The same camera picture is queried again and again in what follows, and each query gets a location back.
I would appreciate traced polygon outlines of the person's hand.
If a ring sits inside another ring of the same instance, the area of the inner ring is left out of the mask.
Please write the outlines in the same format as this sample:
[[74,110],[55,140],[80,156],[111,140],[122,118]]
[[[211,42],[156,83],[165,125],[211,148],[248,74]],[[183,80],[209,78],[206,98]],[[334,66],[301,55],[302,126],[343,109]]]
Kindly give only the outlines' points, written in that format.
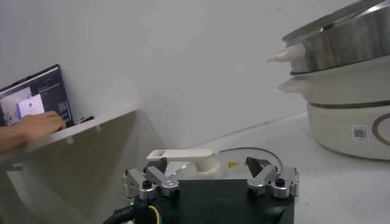
[[48,111],[24,116],[15,128],[24,142],[33,142],[66,128],[66,124],[55,111]]

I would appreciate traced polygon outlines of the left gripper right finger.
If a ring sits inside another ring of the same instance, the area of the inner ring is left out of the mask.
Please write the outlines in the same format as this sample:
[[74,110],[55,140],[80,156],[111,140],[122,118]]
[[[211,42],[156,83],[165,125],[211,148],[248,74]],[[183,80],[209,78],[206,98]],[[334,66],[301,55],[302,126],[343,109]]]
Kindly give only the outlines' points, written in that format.
[[266,159],[246,158],[252,178],[247,180],[247,193],[252,198],[265,195],[286,199],[289,196],[299,196],[299,172],[295,167],[279,169]]

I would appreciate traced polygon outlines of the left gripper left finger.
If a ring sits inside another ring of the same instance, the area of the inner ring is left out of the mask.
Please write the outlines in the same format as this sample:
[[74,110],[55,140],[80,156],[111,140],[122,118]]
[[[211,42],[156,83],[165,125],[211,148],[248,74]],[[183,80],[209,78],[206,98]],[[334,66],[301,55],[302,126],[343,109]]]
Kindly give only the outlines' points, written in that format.
[[162,197],[176,199],[180,196],[180,186],[177,180],[165,175],[168,165],[167,158],[148,162],[139,170],[127,169],[122,175],[122,193],[125,200],[138,197],[140,200],[153,200],[159,193]]

